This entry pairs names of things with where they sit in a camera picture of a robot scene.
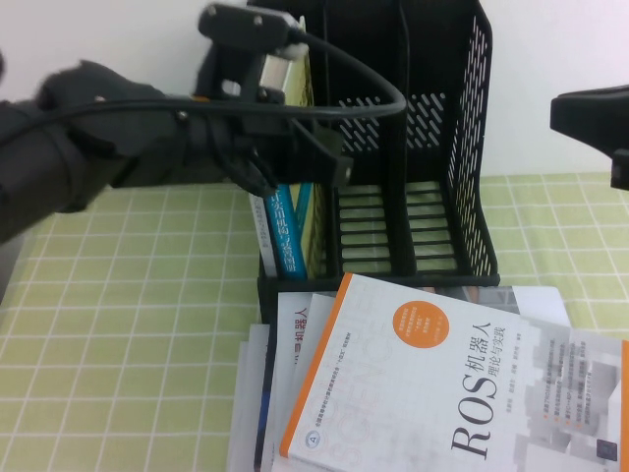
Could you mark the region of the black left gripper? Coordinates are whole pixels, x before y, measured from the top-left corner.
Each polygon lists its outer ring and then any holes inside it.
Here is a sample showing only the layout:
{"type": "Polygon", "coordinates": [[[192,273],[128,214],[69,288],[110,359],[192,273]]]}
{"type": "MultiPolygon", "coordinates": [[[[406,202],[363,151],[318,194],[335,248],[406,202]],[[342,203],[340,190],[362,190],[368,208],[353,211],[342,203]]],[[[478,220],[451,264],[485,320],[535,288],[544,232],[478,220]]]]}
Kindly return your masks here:
{"type": "MultiPolygon", "coordinates": [[[[259,82],[264,54],[212,46],[201,61],[193,98],[229,107],[283,105],[280,91],[259,82]]],[[[270,115],[189,116],[181,182],[216,183],[224,178],[244,190],[275,190],[289,156],[289,182],[345,186],[354,161],[343,154],[339,133],[317,121],[270,115]]]]}

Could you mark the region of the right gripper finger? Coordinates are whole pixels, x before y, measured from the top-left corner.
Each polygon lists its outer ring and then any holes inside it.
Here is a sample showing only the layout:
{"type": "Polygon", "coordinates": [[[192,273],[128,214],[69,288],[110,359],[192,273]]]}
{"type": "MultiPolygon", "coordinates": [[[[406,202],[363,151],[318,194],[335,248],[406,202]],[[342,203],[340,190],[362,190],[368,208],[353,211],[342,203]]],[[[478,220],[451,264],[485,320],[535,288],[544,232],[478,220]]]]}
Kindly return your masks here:
{"type": "Polygon", "coordinates": [[[560,94],[551,101],[551,130],[602,153],[628,149],[628,86],[560,94]]]}
{"type": "Polygon", "coordinates": [[[617,149],[611,156],[610,187],[629,190],[629,149],[617,149]]]}

